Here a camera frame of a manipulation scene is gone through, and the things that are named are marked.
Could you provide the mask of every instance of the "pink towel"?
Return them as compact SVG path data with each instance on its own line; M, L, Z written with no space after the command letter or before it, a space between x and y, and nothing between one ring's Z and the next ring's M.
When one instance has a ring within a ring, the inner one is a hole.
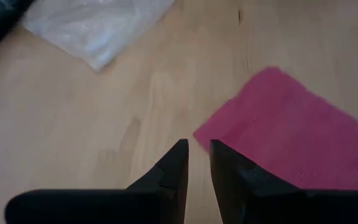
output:
M195 133L219 139L302 189L358 190L358 121L279 68L244 85Z

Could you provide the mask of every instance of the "white plastic bag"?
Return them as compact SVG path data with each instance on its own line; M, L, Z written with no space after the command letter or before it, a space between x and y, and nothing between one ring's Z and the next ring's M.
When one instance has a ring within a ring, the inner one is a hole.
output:
M174 0L38 0L23 25L100 71Z

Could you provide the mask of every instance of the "wooden floor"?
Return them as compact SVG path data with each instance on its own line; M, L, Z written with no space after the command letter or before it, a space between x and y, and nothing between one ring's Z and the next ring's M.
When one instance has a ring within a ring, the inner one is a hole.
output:
M190 141L187 223L220 223L192 132L278 65L358 119L358 0L177 0L100 74L18 27L0 44L0 223L38 188L124 188Z

